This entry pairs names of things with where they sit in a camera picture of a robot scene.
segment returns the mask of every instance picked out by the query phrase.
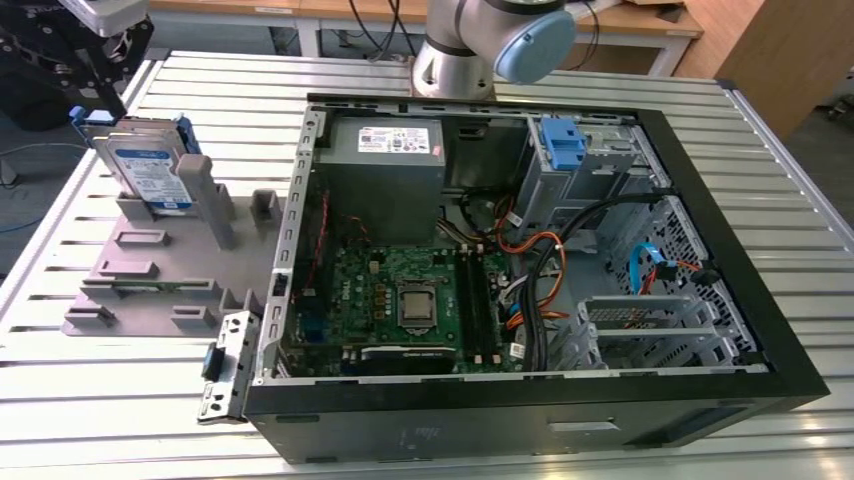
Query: power supply label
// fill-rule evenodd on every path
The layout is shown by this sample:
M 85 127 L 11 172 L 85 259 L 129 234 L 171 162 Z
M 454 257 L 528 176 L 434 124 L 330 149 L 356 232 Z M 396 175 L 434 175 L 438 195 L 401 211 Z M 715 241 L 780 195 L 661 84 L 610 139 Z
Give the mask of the power supply label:
M 173 171 L 175 165 L 170 152 L 118 149 L 115 153 L 125 175 L 146 203 L 165 209 L 193 206 L 185 183 Z
M 360 153 L 430 154 L 426 128 L 365 127 L 360 129 Z

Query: slotted aluminum table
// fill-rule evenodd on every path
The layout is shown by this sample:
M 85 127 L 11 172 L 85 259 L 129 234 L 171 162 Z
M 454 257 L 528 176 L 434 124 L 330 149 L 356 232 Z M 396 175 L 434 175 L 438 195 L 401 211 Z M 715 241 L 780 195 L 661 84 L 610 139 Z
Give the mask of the slotted aluminum table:
M 174 52 L 145 62 L 126 101 L 137 115 L 185 112 L 233 195 L 284 195 L 310 91 L 406 95 L 408 69 Z M 833 394 L 676 450 L 290 466 L 252 425 L 195 424 L 209 340 L 59 332 L 119 215 L 118 185 L 90 152 L 0 290 L 0 477 L 851 478 L 854 236 L 741 94 L 707 80 L 578 73 L 497 91 L 668 114 Z

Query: cpu socket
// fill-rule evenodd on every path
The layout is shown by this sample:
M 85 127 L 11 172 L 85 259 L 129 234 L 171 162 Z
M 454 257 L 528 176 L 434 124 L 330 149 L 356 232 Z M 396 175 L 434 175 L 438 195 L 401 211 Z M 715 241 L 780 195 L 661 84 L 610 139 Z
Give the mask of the cpu socket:
M 432 285 L 398 285 L 398 326 L 424 335 L 437 326 L 437 289 Z

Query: white table leg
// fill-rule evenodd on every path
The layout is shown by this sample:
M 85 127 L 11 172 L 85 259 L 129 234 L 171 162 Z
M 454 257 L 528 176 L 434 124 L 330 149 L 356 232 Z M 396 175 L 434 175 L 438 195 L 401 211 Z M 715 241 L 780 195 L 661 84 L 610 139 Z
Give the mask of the white table leg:
M 673 75 L 691 43 L 691 37 L 668 37 L 666 45 L 660 50 L 653 68 L 650 68 L 652 76 L 670 77 Z
M 300 48 L 304 57 L 321 57 L 321 22 L 314 18 L 297 19 Z

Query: floor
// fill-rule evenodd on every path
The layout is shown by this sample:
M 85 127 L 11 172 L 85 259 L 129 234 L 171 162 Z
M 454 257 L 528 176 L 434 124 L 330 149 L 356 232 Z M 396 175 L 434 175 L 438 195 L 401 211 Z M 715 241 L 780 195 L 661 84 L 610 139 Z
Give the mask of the floor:
M 214 52 L 300 54 L 300 41 L 293 29 L 260 29 L 241 26 L 193 25 L 162 22 L 157 25 L 153 46 Z M 324 36 L 324 51 L 340 58 L 366 58 L 376 53 L 370 40 L 357 32 L 342 40 L 336 32 Z M 416 49 L 421 48 L 416 39 Z M 406 54 L 409 47 L 398 35 L 389 53 Z M 31 143 L 82 140 L 70 127 L 47 133 L 22 132 L 0 114 L 0 152 Z M 854 224 L 854 129 L 829 122 L 816 111 L 787 142 L 793 155 L 837 206 L 849 223 Z M 0 188 L 0 282 L 9 273 L 21 251 L 27 245 L 35 225 L 3 233 L 5 230 L 41 219 L 47 212 L 66 179 L 71 175 L 81 152 L 67 147 L 39 147 L 5 157 L 22 175 L 19 186 Z

